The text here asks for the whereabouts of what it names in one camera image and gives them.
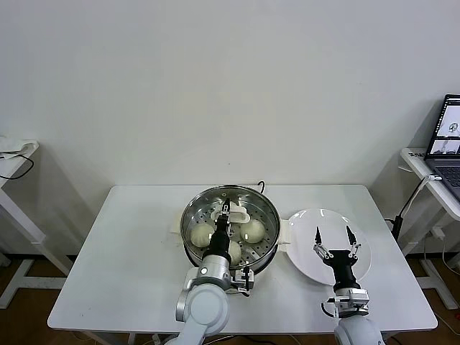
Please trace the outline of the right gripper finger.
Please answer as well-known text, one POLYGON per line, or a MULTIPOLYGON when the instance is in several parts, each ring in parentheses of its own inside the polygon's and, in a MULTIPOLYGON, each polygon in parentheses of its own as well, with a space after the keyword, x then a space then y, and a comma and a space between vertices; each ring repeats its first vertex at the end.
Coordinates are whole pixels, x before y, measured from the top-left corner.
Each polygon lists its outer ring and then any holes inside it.
POLYGON ((333 257, 332 253, 324 247, 322 244, 321 233, 320 229, 316 227, 316 235, 314 239, 313 251, 321 258, 321 259, 331 259, 333 257))
POLYGON ((358 259, 357 252, 358 249, 361 247, 361 244, 357 241, 355 234, 352 232, 349 226, 346 226, 346 232, 349 239, 349 243, 351 245, 349 257, 352 259, 358 259))

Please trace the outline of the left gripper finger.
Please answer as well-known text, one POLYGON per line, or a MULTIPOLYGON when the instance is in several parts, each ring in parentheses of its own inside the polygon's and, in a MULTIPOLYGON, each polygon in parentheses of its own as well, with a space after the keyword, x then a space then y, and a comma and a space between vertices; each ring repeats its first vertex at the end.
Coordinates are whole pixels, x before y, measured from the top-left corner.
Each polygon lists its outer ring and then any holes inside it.
POLYGON ((231 201, 227 198, 221 205, 221 209, 216 210, 214 216, 214 222, 216 225, 219 224, 230 224, 230 211, 231 211, 231 201))

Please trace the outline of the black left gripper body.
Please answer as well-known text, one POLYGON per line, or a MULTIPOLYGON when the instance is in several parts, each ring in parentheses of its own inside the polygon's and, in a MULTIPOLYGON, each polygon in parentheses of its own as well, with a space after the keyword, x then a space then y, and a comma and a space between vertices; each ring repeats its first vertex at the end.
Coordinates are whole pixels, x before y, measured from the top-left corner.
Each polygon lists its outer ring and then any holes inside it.
POLYGON ((228 235, 227 223, 218 224, 215 232, 211 236, 210 244, 206 250, 206 255, 217 255, 223 258, 230 258, 229 245, 230 239, 228 235))

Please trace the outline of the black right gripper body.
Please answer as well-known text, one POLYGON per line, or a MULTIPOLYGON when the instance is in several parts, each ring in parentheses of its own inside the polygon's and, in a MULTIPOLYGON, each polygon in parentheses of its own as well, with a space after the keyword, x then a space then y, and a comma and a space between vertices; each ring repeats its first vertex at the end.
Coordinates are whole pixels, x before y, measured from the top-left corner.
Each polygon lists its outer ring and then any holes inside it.
POLYGON ((331 250, 327 257, 322 259, 323 263, 333 270, 335 279, 334 288, 358 288, 359 283, 354 276, 352 267, 358 259, 348 249, 331 250))

